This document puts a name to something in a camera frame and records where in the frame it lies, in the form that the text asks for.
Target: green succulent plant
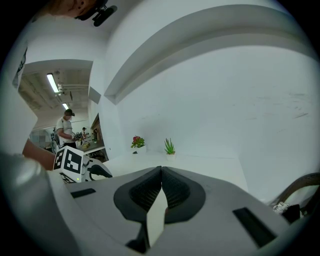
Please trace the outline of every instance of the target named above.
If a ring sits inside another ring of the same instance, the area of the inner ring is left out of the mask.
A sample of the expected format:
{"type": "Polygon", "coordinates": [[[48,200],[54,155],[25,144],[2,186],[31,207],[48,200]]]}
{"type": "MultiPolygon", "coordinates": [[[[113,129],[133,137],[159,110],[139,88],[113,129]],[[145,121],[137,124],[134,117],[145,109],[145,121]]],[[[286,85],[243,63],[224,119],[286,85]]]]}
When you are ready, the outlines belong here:
{"type": "Polygon", "coordinates": [[[165,142],[164,142],[164,145],[165,145],[165,152],[168,154],[168,155],[174,155],[176,153],[175,151],[175,146],[172,144],[171,142],[171,138],[170,138],[170,142],[169,140],[166,138],[165,139],[165,142]]]}

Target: person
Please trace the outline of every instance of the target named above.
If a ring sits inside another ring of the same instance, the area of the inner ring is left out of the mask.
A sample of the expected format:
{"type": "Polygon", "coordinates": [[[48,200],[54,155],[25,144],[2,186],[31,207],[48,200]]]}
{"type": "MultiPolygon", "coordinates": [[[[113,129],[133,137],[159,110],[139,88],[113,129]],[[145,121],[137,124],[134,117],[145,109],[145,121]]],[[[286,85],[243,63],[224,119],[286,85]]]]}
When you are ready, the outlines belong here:
{"type": "Polygon", "coordinates": [[[59,135],[60,139],[60,146],[63,148],[64,146],[69,146],[74,149],[77,148],[75,138],[72,137],[73,131],[72,131],[72,125],[70,120],[72,119],[72,116],[74,117],[75,114],[73,111],[68,108],[65,112],[63,117],[59,118],[56,123],[56,131],[59,135]]]}
{"type": "MultiPolygon", "coordinates": [[[[96,5],[101,2],[99,0],[50,0],[32,19],[32,23],[35,22],[39,17],[45,15],[52,15],[52,16],[63,16],[63,17],[70,17],[76,18],[85,15],[91,9],[95,8],[96,5]]],[[[25,68],[26,64],[26,55],[28,50],[28,42],[27,40],[21,40],[21,44],[15,47],[15,51],[21,53],[20,63],[17,66],[16,73],[13,74],[12,85],[14,88],[18,90],[22,73],[25,68]]],[[[76,143],[72,141],[71,147],[75,147],[76,143]]],[[[38,161],[46,170],[52,170],[55,162],[55,154],[48,152],[42,148],[37,147],[34,145],[31,140],[28,138],[22,154],[33,160],[38,161]]]]}
{"type": "Polygon", "coordinates": [[[83,128],[82,128],[82,132],[81,132],[81,134],[82,134],[82,138],[83,138],[83,139],[86,139],[86,138],[87,138],[87,135],[86,135],[86,128],[85,128],[85,127],[83,127],[83,128]]]}

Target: black slot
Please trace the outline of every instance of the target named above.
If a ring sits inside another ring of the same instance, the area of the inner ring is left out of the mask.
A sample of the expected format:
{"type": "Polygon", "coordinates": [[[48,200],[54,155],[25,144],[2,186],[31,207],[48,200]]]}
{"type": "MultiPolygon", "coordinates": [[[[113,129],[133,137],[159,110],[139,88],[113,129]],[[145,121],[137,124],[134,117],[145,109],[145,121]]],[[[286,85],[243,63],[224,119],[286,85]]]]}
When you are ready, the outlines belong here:
{"type": "Polygon", "coordinates": [[[265,246],[276,238],[248,208],[241,208],[232,212],[259,247],[265,246]]]}
{"type": "Polygon", "coordinates": [[[75,191],[75,192],[71,192],[71,196],[73,198],[80,198],[86,195],[90,195],[92,193],[95,193],[96,191],[93,188],[87,188],[84,190],[80,190],[80,191],[75,191]]]}

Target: fluorescent light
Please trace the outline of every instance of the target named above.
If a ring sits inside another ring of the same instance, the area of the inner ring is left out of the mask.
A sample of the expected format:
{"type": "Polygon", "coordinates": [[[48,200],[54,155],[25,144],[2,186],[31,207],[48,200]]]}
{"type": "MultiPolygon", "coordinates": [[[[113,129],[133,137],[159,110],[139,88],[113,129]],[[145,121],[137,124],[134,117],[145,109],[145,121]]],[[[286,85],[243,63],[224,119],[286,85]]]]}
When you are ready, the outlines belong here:
{"type": "Polygon", "coordinates": [[[57,85],[56,85],[56,82],[55,82],[55,79],[54,79],[54,76],[52,75],[52,73],[47,74],[46,77],[48,78],[49,83],[50,83],[53,91],[54,91],[55,93],[58,93],[59,90],[58,90],[58,87],[57,87],[57,85]]]}

